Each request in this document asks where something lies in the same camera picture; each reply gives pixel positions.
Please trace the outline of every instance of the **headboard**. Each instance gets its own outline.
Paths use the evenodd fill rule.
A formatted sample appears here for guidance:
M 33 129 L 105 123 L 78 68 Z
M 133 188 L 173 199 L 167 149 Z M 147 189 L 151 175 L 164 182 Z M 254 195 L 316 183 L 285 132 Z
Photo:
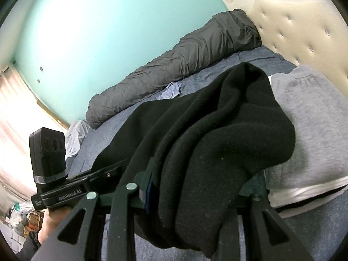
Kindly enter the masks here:
M 331 0 L 223 0 L 243 9 L 262 44 L 323 73 L 348 97 L 348 26 Z

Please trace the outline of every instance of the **folded gray sweatshirt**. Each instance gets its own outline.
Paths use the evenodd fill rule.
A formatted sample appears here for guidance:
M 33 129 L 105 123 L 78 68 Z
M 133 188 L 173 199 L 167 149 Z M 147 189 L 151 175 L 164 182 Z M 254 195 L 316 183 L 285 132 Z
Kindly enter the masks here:
M 272 76 L 274 96 L 295 127 L 287 162 L 266 169 L 268 189 L 326 183 L 348 176 L 348 100 L 322 74 L 301 65 Z

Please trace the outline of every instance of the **teal wall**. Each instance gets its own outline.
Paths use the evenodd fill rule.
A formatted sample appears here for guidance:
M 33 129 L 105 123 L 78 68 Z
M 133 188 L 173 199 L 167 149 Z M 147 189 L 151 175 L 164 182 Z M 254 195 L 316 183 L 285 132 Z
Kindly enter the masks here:
M 36 0 L 13 59 L 33 92 L 72 123 L 96 93 L 225 10 L 222 0 Z

